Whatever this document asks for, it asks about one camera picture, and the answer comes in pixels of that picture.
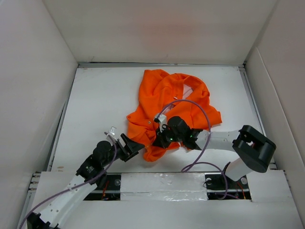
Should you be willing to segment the orange zip jacket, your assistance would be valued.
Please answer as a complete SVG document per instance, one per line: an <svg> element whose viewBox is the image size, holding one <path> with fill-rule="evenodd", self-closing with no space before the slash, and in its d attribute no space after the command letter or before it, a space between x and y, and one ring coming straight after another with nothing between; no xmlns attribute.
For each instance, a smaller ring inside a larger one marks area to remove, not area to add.
<svg viewBox="0 0 305 229"><path fill-rule="evenodd" d="M199 78L183 73L169 74L163 70L145 70L139 87L139 105L126 116L127 136L145 146L147 162L160 159L166 149L153 146L158 124L154 117L163 108L167 118L181 117L191 128L208 129L222 123L221 113L210 105L210 92Z"/></svg>

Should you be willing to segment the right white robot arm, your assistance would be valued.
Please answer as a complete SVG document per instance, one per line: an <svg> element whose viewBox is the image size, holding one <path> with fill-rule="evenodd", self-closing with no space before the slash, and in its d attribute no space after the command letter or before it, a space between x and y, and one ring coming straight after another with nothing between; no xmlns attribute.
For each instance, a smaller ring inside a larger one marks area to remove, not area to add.
<svg viewBox="0 0 305 229"><path fill-rule="evenodd" d="M190 150L236 152L238 158L230 162L220 176L220 182L226 188L231 188L251 172L265 173L276 150L273 141L250 125L235 131L209 132L190 128L179 116L167 119L164 115L157 115L154 121L159 126L153 146L168 149L170 144L179 143Z"/></svg>

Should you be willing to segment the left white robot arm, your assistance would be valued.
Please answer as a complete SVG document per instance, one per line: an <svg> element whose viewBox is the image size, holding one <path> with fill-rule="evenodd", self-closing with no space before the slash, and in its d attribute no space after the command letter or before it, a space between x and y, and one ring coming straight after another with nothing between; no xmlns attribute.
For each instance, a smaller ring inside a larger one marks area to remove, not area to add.
<svg viewBox="0 0 305 229"><path fill-rule="evenodd" d="M97 144L63 191L42 201L28 213L25 218L28 229L61 229L85 197L106 185L107 170L115 160L126 162L144 148L125 134L121 134L125 145L112 134L107 136L109 140Z"/></svg>

